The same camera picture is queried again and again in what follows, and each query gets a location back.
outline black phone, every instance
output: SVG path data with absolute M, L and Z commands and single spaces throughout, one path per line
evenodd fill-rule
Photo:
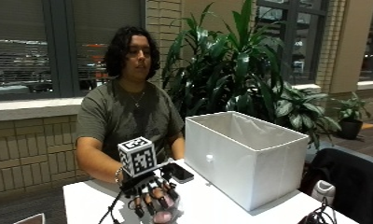
M 169 163 L 171 170 L 172 170 L 172 178 L 180 184 L 187 183 L 188 181 L 195 179 L 195 175 L 189 173 L 179 164 Z

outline floor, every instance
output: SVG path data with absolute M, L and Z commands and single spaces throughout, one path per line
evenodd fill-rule
M 336 147 L 349 148 L 373 157 L 373 127 L 361 131 L 355 140 L 332 136 Z M 14 223 L 39 213 L 44 213 L 47 224 L 66 224 L 66 205 L 63 189 L 50 189 L 18 198 L 0 200 L 0 224 Z

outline man's arm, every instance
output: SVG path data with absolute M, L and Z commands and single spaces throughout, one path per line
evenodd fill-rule
M 179 133 L 175 136 L 169 137 L 168 142 L 173 152 L 173 159 L 184 159 L 185 139 L 183 133 Z
M 121 163 L 103 153 L 103 143 L 92 137 L 80 137 L 76 145 L 76 159 L 81 170 L 92 177 L 116 183 L 115 173 L 121 168 Z

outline white box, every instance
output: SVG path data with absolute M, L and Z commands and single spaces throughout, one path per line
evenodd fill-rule
M 250 211 L 298 189 L 308 141 L 237 112 L 189 117 L 185 163 Z
M 157 154 L 153 143 L 144 137 L 117 144 L 123 170 L 132 176 L 145 174 L 157 168 Z

